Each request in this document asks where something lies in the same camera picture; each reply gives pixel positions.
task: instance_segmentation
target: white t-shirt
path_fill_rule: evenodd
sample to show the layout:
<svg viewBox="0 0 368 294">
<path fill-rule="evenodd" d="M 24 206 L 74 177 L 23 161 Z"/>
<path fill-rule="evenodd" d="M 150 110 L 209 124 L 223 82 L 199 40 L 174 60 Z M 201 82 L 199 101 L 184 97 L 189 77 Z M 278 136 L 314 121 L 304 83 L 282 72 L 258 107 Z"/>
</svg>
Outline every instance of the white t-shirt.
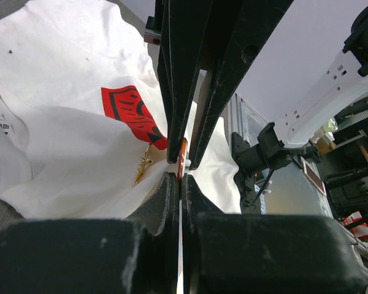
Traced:
<svg viewBox="0 0 368 294">
<path fill-rule="evenodd" d="M 167 124 L 142 36 L 103 0 L 38 0 L 0 21 L 0 199 L 30 218 L 126 217 L 151 195 L 166 150 L 131 188 L 148 143 L 106 117 L 101 88 L 136 87 L 158 129 Z M 196 104 L 186 138 L 190 139 Z M 239 213 L 240 195 L 219 120 L 201 166 L 204 195 Z"/>
</svg>

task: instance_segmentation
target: black cable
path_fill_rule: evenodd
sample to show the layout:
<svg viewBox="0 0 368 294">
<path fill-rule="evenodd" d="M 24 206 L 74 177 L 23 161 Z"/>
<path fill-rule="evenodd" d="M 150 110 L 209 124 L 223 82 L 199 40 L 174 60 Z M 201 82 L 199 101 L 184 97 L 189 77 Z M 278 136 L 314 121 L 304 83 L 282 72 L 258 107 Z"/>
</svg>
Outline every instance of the black cable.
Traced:
<svg viewBox="0 0 368 294">
<path fill-rule="evenodd" d="M 259 192 L 256 194 L 256 197 L 254 199 L 252 199 L 252 201 L 248 205 L 245 205 L 245 206 L 247 206 L 247 207 L 251 206 L 252 204 L 255 203 L 255 201 L 257 201 L 257 199 L 259 199 L 260 196 L 262 196 L 262 193 L 265 190 L 265 188 L 267 187 L 267 184 L 269 183 L 273 173 L 274 173 L 274 169 L 271 168 L 269 170 L 269 174 L 267 175 L 266 179 L 264 180 L 264 183 L 263 183 L 262 187 L 260 188 Z"/>
</svg>

